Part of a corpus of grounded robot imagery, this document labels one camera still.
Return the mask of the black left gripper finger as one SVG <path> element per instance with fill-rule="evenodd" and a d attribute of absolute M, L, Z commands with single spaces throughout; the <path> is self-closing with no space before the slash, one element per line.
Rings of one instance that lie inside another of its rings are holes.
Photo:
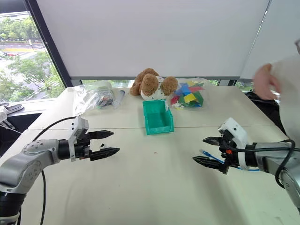
<path fill-rule="evenodd" d="M 114 147 L 103 148 L 95 152 L 90 150 L 90 161 L 95 161 L 95 160 L 100 160 L 103 158 L 110 157 L 116 154 L 119 150 L 120 148 L 114 148 Z"/>
<path fill-rule="evenodd" d="M 100 131 L 89 132 L 88 136 L 90 140 L 93 140 L 93 139 L 105 139 L 107 137 L 112 136 L 113 134 L 114 132 L 112 131 L 100 130 Z"/>

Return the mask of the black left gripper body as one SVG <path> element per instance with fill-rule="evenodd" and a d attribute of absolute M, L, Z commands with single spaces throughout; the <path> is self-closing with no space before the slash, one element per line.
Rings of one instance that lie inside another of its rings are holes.
<path fill-rule="evenodd" d="M 89 158 L 90 140 L 90 133 L 83 134 L 76 139 L 74 144 L 76 159 Z"/>

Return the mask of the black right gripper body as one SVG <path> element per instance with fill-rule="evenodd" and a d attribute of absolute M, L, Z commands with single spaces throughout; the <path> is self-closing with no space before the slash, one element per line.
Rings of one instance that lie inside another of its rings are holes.
<path fill-rule="evenodd" d="M 229 167 L 239 167 L 238 153 L 234 151 L 236 146 L 236 143 L 233 141 L 233 135 L 228 130 L 225 130 L 222 134 L 221 145 L 219 147 L 221 157 L 224 159 L 224 164 L 220 169 L 223 174 L 228 173 Z"/>

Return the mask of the person's bare hand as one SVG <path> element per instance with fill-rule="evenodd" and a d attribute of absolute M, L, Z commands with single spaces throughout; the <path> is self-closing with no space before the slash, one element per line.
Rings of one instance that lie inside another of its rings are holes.
<path fill-rule="evenodd" d="M 260 67 L 254 78 L 254 90 L 256 95 L 263 100 L 274 100 L 277 98 L 271 91 L 271 86 L 277 93 L 281 93 L 281 86 L 276 77 L 271 74 L 272 65 L 270 63 Z"/>

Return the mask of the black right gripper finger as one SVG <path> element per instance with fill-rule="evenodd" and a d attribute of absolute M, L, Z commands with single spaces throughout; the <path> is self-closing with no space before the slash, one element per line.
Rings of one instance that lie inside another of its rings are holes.
<path fill-rule="evenodd" d="M 222 172 L 223 174 L 228 173 L 229 166 L 215 159 L 210 159 L 209 157 L 203 157 L 203 156 L 192 157 L 192 159 L 196 163 L 201 164 L 202 166 L 205 166 L 207 168 L 216 169 Z"/>
<path fill-rule="evenodd" d="M 222 146 L 224 139 L 223 137 L 207 137 L 202 140 L 204 143 L 214 145 L 214 146 Z"/>

